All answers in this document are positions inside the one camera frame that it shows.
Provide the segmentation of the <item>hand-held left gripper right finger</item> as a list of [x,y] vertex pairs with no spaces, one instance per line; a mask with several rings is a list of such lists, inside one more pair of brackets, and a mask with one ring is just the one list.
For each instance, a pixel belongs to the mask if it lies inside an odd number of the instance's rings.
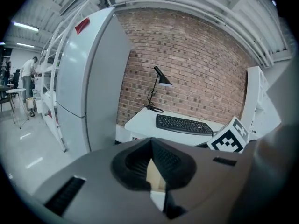
[[166,181],[164,212],[153,220],[228,220],[244,183],[244,153],[151,139]]

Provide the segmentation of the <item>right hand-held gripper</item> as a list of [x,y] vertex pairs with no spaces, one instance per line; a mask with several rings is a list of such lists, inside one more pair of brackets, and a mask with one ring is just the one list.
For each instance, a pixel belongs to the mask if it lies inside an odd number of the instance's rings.
[[207,145],[211,150],[242,153],[248,141],[248,130],[237,117],[233,117],[207,142]]

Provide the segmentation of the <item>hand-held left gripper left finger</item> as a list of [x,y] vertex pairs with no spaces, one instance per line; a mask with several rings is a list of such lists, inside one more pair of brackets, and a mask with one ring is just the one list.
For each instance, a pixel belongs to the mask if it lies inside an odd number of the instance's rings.
[[162,224],[167,217],[150,198],[149,191],[132,191],[121,185],[111,171],[113,158],[141,140],[111,146],[81,156],[53,174],[35,191],[46,205],[73,177],[84,180],[61,218],[75,224]]

